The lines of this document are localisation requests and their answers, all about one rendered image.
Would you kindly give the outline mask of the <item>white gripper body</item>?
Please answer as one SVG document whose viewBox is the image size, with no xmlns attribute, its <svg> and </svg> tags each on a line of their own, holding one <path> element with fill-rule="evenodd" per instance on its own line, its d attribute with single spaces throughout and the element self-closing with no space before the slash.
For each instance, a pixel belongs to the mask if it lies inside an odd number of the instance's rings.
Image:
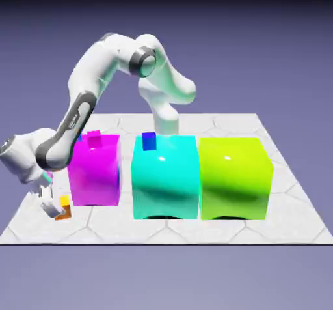
<svg viewBox="0 0 333 310">
<path fill-rule="evenodd" d="M 60 200 L 54 198 L 52 186 L 39 186 L 39 200 L 43 211 L 51 218 L 55 218 L 64 213 Z"/>
</svg>

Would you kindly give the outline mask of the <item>small orange cube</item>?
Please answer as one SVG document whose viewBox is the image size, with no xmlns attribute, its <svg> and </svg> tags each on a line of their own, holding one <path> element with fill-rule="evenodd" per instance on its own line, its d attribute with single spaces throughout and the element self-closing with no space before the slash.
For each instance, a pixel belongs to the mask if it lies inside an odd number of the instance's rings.
<svg viewBox="0 0 333 310">
<path fill-rule="evenodd" d="M 62 195 L 59 197 L 60 205 L 62 207 L 62 213 L 55 217 L 55 220 L 69 219 L 72 217 L 70 208 L 70 199 L 68 195 Z"/>
</svg>

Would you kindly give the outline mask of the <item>small magenta cube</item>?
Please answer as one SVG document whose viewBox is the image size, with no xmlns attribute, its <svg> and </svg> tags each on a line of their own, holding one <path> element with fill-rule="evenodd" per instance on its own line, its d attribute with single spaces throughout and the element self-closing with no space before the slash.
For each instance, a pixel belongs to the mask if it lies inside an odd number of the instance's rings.
<svg viewBox="0 0 333 310">
<path fill-rule="evenodd" d="M 103 146 L 101 132 L 99 130 L 87 133 L 87 144 L 89 149 L 101 148 Z"/>
</svg>

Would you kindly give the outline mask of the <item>small blue cube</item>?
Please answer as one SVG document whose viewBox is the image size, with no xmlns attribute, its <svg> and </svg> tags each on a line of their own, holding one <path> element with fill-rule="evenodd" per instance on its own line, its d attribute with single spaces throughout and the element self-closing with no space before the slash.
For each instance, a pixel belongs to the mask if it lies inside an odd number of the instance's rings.
<svg viewBox="0 0 333 310">
<path fill-rule="evenodd" d="M 155 132 L 142 133 L 142 149 L 143 151 L 157 150 L 157 137 Z"/>
</svg>

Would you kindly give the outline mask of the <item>large magenta box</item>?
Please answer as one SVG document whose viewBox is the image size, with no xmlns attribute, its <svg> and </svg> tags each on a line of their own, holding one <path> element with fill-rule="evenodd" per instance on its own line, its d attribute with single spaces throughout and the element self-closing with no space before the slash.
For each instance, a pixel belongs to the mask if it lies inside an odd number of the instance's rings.
<svg viewBox="0 0 333 310">
<path fill-rule="evenodd" d="M 89 149 L 87 133 L 77 139 L 68 165 L 75 206 L 116 206 L 120 200 L 120 136 L 101 134 L 103 146 Z"/>
</svg>

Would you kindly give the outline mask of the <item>large cyan box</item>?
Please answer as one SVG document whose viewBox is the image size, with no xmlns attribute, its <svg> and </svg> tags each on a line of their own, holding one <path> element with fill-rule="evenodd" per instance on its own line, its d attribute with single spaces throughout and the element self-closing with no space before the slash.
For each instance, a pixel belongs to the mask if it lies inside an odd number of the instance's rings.
<svg viewBox="0 0 333 310">
<path fill-rule="evenodd" d="M 196 219 L 200 201 L 200 161 L 193 135 L 156 137 L 156 149 L 144 150 L 136 136 L 131 161 L 135 219 Z"/>
</svg>

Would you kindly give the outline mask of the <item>large lime green box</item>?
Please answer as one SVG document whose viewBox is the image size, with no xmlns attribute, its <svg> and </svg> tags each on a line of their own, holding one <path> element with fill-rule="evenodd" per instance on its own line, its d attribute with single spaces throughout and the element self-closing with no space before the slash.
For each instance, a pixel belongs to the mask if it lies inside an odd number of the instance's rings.
<svg viewBox="0 0 333 310">
<path fill-rule="evenodd" d="M 199 141 L 202 220 L 264 220 L 274 166 L 257 137 Z"/>
</svg>

